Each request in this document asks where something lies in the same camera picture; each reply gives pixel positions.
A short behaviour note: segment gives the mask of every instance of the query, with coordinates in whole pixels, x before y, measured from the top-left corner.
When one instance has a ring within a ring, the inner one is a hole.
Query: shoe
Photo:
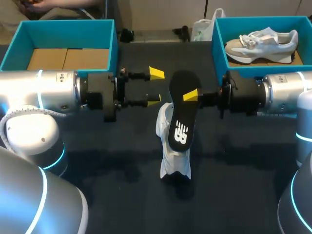
[[[255,59],[264,58],[273,62],[291,63],[292,53],[298,45],[298,33],[277,33],[271,28],[240,35],[226,43],[225,52],[241,63],[251,63]]]
[[[160,178],[166,174],[180,172],[191,179],[190,150],[185,152],[175,152],[168,143],[168,132],[173,114],[173,104],[165,103],[159,110],[156,121],[156,135],[160,137],[162,143],[163,160],[160,167]]]

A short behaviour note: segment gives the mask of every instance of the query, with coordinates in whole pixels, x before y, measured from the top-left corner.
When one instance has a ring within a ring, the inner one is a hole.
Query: new balance logo
[[[188,127],[181,124],[178,120],[176,121],[176,128],[175,128],[175,140],[176,142],[180,142],[182,145],[186,143],[187,138],[187,131],[189,130]]]

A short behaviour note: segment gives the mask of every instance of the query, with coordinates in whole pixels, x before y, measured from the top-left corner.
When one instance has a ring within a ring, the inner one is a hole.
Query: cardboard box
[[[109,49],[34,49],[27,70],[106,70]]]
[[[116,73],[113,20],[38,20],[20,23],[0,71],[77,70]]]
[[[249,65],[234,64],[228,60],[226,42],[270,27],[276,32],[298,32],[298,48],[291,64],[257,60]],[[286,17],[227,17],[217,18],[212,38],[212,55],[219,84],[227,71],[238,71],[244,78],[264,77],[268,74],[312,71],[312,25],[306,16]]]

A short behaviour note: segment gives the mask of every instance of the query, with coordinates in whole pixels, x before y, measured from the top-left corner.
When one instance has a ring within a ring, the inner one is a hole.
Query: teal box
[[[117,69],[118,41],[113,20],[23,21],[12,39],[0,71],[25,71],[35,48],[109,49],[106,70],[77,70],[80,76]]]
[[[239,35],[270,27],[279,33],[298,32],[298,54],[303,65],[245,66],[230,67],[224,45]],[[238,71],[242,77],[263,77],[267,74],[288,73],[312,70],[312,25],[306,16],[286,17],[229,17],[218,18],[214,24],[212,55],[219,84],[227,71]]]

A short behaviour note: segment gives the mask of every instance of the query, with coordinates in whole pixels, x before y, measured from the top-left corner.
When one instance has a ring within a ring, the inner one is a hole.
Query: white shoe upper
[[[241,35],[239,36],[240,43],[237,42],[237,39],[227,42],[228,54],[233,51],[246,56],[251,55],[251,57],[258,55],[259,58],[267,54],[292,54],[298,45],[298,33],[295,30],[289,33],[277,33],[271,28],[266,28],[248,35]]]
[[[180,172],[191,179],[190,150],[176,152],[171,149],[168,143],[168,132],[173,114],[173,104],[165,103],[159,110],[156,122],[156,134],[161,138],[163,147],[163,160],[160,168],[160,178],[166,174]]]

